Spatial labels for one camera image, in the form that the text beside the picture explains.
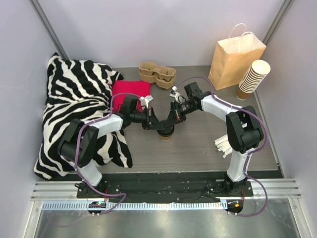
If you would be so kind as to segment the brown paper coffee cup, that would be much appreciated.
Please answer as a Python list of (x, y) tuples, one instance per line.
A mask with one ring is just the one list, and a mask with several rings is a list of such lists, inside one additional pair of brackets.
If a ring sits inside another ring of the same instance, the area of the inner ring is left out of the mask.
[(173, 132), (158, 131), (158, 134), (162, 141), (169, 141), (173, 135)]

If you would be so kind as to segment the black cup lid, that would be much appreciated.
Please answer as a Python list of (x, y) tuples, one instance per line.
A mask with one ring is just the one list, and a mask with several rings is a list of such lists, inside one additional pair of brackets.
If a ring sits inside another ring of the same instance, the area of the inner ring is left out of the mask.
[(173, 124), (168, 124), (167, 120), (162, 120), (161, 125), (163, 125), (164, 129), (163, 130), (158, 130), (158, 134), (164, 135), (164, 136), (170, 136), (174, 133), (174, 125)]

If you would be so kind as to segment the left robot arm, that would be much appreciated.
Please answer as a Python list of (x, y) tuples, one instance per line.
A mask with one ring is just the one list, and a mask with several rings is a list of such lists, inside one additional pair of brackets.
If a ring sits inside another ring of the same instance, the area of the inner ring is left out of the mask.
[(149, 106), (152, 99), (150, 95), (138, 97), (126, 94), (118, 112), (110, 111), (107, 116), (90, 121), (74, 119), (67, 127), (57, 151), (74, 163), (75, 171), (93, 197), (102, 197), (106, 190), (103, 176), (93, 162), (99, 138), (120, 132), (131, 123), (140, 123), (144, 130), (165, 130), (164, 123), (158, 120), (154, 109)]

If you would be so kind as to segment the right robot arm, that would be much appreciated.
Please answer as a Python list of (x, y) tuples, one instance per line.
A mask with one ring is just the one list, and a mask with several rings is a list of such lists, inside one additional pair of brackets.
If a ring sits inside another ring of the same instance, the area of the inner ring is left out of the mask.
[(260, 119), (253, 107), (239, 107), (221, 100), (211, 92), (202, 92), (196, 82), (184, 87), (187, 94), (183, 97), (173, 86), (170, 96), (174, 101), (170, 104), (167, 119), (161, 123), (162, 130), (158, 134), (162, 139), (170, 137), (174, 126), (186, 120), (186, 115), (200, 110), (210, 113), (226, 123), (227, 139), (232, 148), (229, 168), (224, 176), (223, 190), (234, 196), (247, 184), (247, 168), (252, 152), (256, 150), (264, 138)]

